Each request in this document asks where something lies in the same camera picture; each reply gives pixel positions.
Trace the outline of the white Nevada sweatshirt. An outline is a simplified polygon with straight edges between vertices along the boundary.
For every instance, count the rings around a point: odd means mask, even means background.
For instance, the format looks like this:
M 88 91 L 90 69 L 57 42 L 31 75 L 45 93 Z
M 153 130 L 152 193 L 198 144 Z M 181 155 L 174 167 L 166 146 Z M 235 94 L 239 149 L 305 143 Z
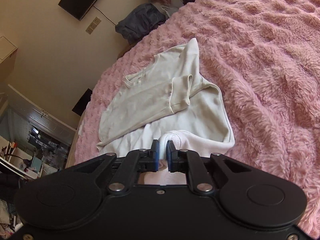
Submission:
M 159 142 L 159 171 L 145 184 L 185 184 L 184 174 L 168 170 L 166 146 L 196 151 L 202 157 L 226 153 L 234 134 L 219 87 L 200 73 L 197 39 L 155 55 L 141 71 L 127 75 L 102 113 L 97 148 L 124 157 Z

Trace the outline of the white door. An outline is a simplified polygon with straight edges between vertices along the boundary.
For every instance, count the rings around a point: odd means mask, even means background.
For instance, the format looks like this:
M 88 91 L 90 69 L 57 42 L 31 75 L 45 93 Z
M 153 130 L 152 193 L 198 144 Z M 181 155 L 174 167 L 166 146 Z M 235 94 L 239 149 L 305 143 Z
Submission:
M 8 84 L 5 87 L 5 92 L 8 95 L 9 106 L 32 125 L 66 145 L 73 143 L 76 129 L 43 110 L 12 85 Z

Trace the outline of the black box by wall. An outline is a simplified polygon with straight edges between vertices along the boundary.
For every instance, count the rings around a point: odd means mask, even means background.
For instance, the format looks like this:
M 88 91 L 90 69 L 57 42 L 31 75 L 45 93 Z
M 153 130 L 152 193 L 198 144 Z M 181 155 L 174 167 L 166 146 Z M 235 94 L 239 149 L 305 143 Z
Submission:
M 72 112 L 74 112 L 75 114 L 82 116 L 83 112 L 85 111 L 87 104 L 90 102 L 91 100 L 91 95 L 92 95 L 92 90 L 91 89 L 87 89 L 84 94 L 81 96 L 81 98 L 77 101 L 77 103 L 75 104 L 75 106 L 72 109 Z

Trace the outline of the wall socket panel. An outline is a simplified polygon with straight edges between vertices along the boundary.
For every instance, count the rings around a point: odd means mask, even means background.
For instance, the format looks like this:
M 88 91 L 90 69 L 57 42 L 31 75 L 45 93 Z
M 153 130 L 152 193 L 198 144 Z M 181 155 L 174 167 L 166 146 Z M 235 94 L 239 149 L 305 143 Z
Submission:
M 99 23 L 101 22 L 101 19 L 96 17 L 91 24 L 87 27 L 86 29 L 86 33 L 91 34 L 93 32 L 93 30 L 99 25 Z

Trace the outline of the cluttered desk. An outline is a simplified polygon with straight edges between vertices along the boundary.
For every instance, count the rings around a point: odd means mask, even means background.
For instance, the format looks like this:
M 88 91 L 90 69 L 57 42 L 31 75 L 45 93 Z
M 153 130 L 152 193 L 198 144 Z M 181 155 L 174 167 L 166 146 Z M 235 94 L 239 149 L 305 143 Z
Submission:
M 27 136 L 29 148 L 1 137 L 1 166 L 23 179 L 34 180 L 64 169 L 69 146 L 33 127 Z

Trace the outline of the white cloth on bed edge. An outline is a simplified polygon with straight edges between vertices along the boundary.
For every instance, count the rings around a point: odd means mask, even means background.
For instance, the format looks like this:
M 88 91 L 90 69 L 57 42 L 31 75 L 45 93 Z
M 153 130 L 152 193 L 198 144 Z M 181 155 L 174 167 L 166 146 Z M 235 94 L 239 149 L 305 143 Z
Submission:
M 78 140 L 79 137 L 81 136 L 82 134 L 82 129 L 83 129 L 83 126 L 84 126 L 84 118 L 85 118 L 85 115 L 86 115 L 86 109 L 84 110 L 84 112 L 82 113 L 81 117 L 80 117 L 80 121 L 78 123 L 78 127 L 76 129 L 76 134 L 75 134 L 75 139 Z

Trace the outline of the pink fluffy blanket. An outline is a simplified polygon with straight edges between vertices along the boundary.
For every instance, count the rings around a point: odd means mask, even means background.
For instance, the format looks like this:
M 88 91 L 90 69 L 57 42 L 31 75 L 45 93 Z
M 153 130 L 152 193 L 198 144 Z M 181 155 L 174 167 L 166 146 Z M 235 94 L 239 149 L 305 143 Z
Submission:
M 93 89 L 75 161 L 98 155 L 101 113 L 124 77 L 196 38 L 200 72 L 223 93 L 228 155 L 300 186 L 300 228 L 319 237 L 319 0 L 196 0 L 108 68 Z

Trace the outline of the dark blue bag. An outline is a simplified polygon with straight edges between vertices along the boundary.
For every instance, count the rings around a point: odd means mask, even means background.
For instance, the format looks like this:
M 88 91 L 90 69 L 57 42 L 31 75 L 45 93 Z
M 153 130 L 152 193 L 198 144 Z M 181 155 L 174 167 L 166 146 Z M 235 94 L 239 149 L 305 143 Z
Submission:
M 115 26 L 115 31 L 129 44 L 133 44 L 165 23 L 166 20 L 166 16 L 152 3 L 144 3 L 133 9 L 121 20 Z

